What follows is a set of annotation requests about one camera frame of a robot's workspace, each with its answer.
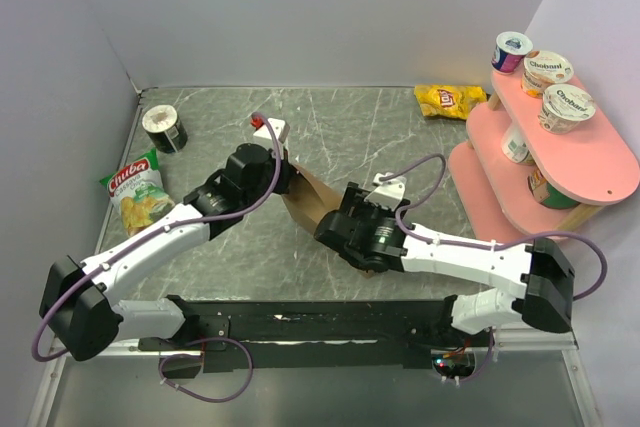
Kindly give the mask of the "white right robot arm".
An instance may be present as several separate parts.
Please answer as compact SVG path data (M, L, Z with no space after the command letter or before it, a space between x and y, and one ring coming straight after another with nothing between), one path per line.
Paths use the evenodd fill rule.
M550 333L571 329L575 273L558 245L539 239L513 247L402 225L409 201L405 180L351 183L338 209L318 223L314 237L361 271L434 273L476 282L486 291L447 300L437 333L461 344L489 327L523 321Z

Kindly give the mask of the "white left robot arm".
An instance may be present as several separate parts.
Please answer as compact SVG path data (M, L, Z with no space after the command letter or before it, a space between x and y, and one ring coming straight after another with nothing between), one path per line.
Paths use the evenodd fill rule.
M41 326L77 361L140 335L162 334L174 348L188 348L197 339L198 324L179 307L161 301L130 308L124 297L174 257L241 222L270 195L286 194L296 173L283 145L240 145L224 168L152 226L81 263L69 256L54 262L39 307Z

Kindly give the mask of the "brown cardboard box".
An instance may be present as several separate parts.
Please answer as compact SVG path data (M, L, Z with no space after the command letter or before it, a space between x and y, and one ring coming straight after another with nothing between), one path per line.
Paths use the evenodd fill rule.
M319 222L328 212L339 208L344 193L336 192L306 169L296 167L299 176L282 199L292 220L314 238ZM362 272L366 276L378 273Z

